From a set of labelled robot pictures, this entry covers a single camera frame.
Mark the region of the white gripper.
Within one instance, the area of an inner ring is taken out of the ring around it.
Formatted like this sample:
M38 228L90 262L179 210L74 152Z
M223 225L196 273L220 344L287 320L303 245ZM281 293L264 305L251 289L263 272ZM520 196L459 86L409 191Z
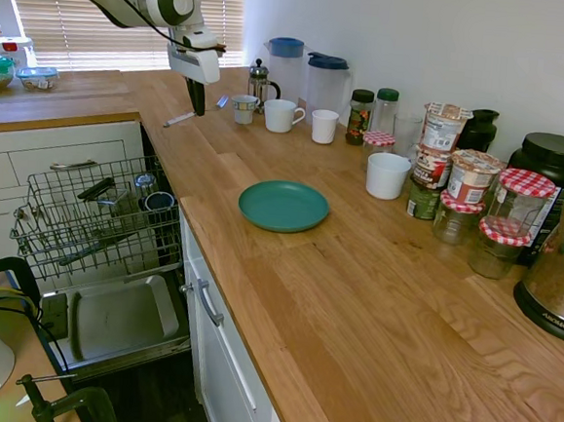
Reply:
M181 51L180 47L167 44L168 61L171 70L186 77L186 87L193 111L199 117L205 115L205 86L220 80L219 57L215 50Z

